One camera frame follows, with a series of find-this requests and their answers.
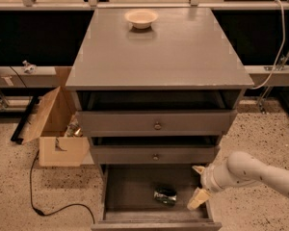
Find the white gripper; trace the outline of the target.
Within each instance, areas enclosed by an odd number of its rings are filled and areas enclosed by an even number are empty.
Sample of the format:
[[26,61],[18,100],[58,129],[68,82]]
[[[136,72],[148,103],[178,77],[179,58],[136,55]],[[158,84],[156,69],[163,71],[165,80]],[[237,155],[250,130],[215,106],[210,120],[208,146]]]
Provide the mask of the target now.
[[201,174],[201,185],[204,189],[196,188],[194,191],[187,204],[190,211],[205,203],[211,197],[210,193],[222,192],[229,186],[229,171],[226,163],[218,166],[210,164],[208,167],[192,166],[192,169]]

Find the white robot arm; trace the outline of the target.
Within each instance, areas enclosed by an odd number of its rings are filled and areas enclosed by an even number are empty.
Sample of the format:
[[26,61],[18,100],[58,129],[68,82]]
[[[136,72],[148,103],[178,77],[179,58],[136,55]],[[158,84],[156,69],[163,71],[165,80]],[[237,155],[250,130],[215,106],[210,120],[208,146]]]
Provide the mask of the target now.
[[227,188],[240,188],[264,184],[289,198],[289,170],[264,164],[243,151],[232,152],[220,165],[192,166],[200,176],[187,208],[191,211],[205,203],[214,193]]

